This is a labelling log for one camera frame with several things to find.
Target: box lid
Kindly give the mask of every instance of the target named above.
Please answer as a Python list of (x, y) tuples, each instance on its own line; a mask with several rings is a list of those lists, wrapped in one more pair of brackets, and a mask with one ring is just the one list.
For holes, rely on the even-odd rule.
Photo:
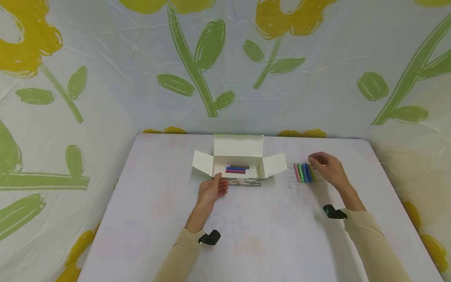
[(213, 176), (213, 156), (195, 150), (193, 167), (207, 173), (209, 176)]
[(263, 135), (215, 134), (214, 155), (263, 157)]
[(265, 178), (268, 178), (276, 173), (282, 172), (286, 169), (285, 154), (264, 157), (263, 168), (265, 171)]

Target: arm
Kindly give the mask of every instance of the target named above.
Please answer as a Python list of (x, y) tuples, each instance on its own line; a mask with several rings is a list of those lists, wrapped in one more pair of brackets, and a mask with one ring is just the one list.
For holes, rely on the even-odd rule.
[(345, 230), (353, 241), (370, 282), (411, 281), (379, 225), (366, 211), (359, 195), (349, 183), (341, 162), (324, 152), (314, 153), (308, 160), (340, 193), (348, 216)]
[(180, 231), (163, 264), (155, 276), (154, 282), (184, 282), (200, 254), (199, 238), (205, 222), (213, 211), (215, 201), (227, 194), (229, 182), (221, 178), (221, 173), (211, 181), (199, 186), (198, 202)]

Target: chalk box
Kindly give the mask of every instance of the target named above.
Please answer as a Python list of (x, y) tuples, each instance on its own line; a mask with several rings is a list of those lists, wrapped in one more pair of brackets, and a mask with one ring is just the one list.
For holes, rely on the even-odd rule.
[[(214, 176), (221, 172), (230, 185), (260, 187), (287, 166), (285, 154), (263, 157), (263, 135), (214, 135), (213, 156), (194, 151), (193, 167)], [(249, 166), (245, 174), (227, 173), (229, 165)]]

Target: pink chalk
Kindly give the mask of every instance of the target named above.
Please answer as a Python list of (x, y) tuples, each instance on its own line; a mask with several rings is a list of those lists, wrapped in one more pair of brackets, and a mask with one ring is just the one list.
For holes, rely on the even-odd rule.
[(230, 173), (240, 173), (240, 174), (245, 174), (246, 171), (231, 171), (231, 170), (226, 170), (226, 172), (230, 172)]
[(294, 163), (293, 166), (295, 167), (296, 178), (298, 179), (298, 182), (301, 182), (301, 176), (299, 175), (298, 164)]

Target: green leaf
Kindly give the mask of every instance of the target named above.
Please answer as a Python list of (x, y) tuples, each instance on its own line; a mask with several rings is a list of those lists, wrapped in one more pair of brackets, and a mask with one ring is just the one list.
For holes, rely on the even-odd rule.
[(419, 106), (405, 106), (394, 110), (390, 117), (395, 120), (418, 122), (427, 119), (429, 112)]
[(449, 72), (451, 72), (451, 49), (427, 64), (426, 67), (420, 71), (418, 79), (423, 80)]
[(260, 62), (265, 54), (260, 47), (253, 41), (246, 39), (243, 45), (243, 50), (248, 57), (254, 62)]
[(357, 80), (357, 87), (362, 95), (370, 101), (385, 97), (390, 91), (384, 78), (372, 71), (367, 71)]
[(288, 73), (292, 70), (295, 70), (297, 67), (302, 65), (305, 62), (305, 58), (288, 58), (282, 59), (275, 62), (269, 72), (272, 74), (284, 74)]
[(69, 79), (67, 93), (72, 100), (78, 99), (86, 86), (87, 68), (82, 65)]
[(156, 78), (158, 79), (159, 85), (183, 96), (191, 96), (194, 92), (194, 86), (178, 76), (159, 74)]
[(51, 91), (38, 88), (19, 89), (16, 95), (22, 102), (33, 105), (48, 105), (55, 99)]
[(222, 52), (226, 39), (226, 24), (223, 20), (207, 24), (196, 46), (194, 61), (201, 72), (211, 68)]
[(39, 194), (29, 195), (0, 210), (0, 241), (22, 228), (46, 206)]
[(72, 177), (79, 178), (83, 174), (83, 156), (80, 148), (75, 145), (69, 145), (66, 149), (66, 163), (69, 174)]
[(224, 92), (214, 101), (215, 108), (217, 110), (225, 109), (233, 100), (235, 100), (235, 94), (232, 91)]
[(20, 172), (22, 166), (22, 153), (19, 146), (0, 120), (0, 173)]

